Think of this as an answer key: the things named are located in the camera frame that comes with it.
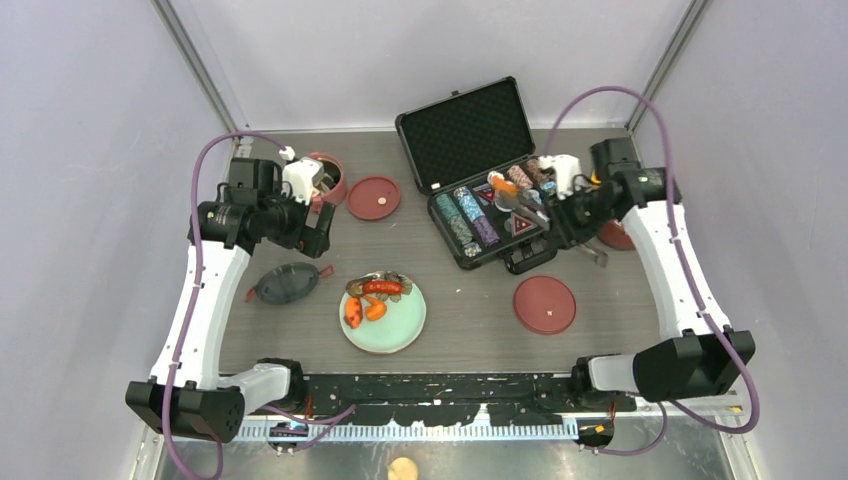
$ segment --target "poker chip case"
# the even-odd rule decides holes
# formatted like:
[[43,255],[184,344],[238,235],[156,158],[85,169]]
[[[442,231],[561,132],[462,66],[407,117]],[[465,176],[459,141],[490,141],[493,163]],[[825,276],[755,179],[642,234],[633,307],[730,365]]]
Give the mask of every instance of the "poker chip case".
[[395,127],[457,265],[472,270],[500,259],[518,275],[556,256],[540,227],[494,205],[487,183],[490,171],[506,177],[513,165],[526,165],[536,148],[513,77],[402,113]]

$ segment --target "purple poker chip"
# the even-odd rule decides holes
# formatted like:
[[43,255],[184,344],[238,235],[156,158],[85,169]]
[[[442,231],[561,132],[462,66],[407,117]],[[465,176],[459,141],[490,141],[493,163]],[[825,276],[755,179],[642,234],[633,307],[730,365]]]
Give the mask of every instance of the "purple poker chip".
[[500,241],[498,232],[495,231],[495,227],[492,226],[492,222],[490,222],[486,217],[474,219],[474,229],[477,230],[477,233],[480,235],[480,239],[483,240],[483,245],[487,247],[491,247]]

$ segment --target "gray table surface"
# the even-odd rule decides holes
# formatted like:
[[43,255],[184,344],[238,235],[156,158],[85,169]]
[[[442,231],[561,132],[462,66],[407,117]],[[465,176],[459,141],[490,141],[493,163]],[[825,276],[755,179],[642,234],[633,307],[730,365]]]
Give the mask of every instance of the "gray table surface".
[[[534,135],[541,147],[546,133]],[[585,160],[592,144],[624,135],[620,129],[564,130],[554,151]],[[426,197],[415,188],[396,133],[294,133],[279,138],[299,154],[323,151],[337,156],[348,186],[370,175],[392,177],[400,185],[402,200],[391,216],[377,222],[354,218],[346,206],[338,208],[331,248],[314,261],[268,242],[257,246],[227,324],[222,372],[244,370],[263,357],[295,359],[311,373],[569,371],[580,356],[636,352],[659,340],[656,307],[635,252],[609,251],[606,268],[580,252],[561,251],[551,262],[520,276],[507,272],[499,261],[463,271],[427,214]],[[256,141],[251,156],[273,159],[275,152]],[[290,305],[241,300],[267,271],[295,261],[319,268],[333,264],[335,275]],[[372,355],[347,341],[338,309],[348,280],[384,269],[405,273],[418,284],[427,301],[427,321],[421,336],[405,350]],[[515,318],[513,292],[535,275],[562,280],[577,299],[577,317],[561,334],[532,333]]]

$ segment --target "sausage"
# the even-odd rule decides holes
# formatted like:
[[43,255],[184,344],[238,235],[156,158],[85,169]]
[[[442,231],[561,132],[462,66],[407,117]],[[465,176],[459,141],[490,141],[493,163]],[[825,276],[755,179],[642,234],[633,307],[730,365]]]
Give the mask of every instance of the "sausage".
[[362,287],[365,293],[387,293],[389,295],[400,295],[403,293],[403,285],[388,280],[375,280],[368,282]]

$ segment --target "white wall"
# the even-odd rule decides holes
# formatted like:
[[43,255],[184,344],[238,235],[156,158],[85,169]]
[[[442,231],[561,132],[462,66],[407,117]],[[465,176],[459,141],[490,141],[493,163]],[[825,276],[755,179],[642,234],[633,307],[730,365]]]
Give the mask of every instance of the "white wall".
[[767,479],[845,476],[846,22],[839,0],[714,2],[659,94],[701,264],[757,341]]
[[[532,124],[550,126],[602,84],[641,90],[688,0],[175,0],[258,130],[392,127],[397,114],[518,78]],[[570,124],[624,123],[610,96]]]
[[6,1],[0,65],[0,476],[126,478],[223,127],[146,1]]

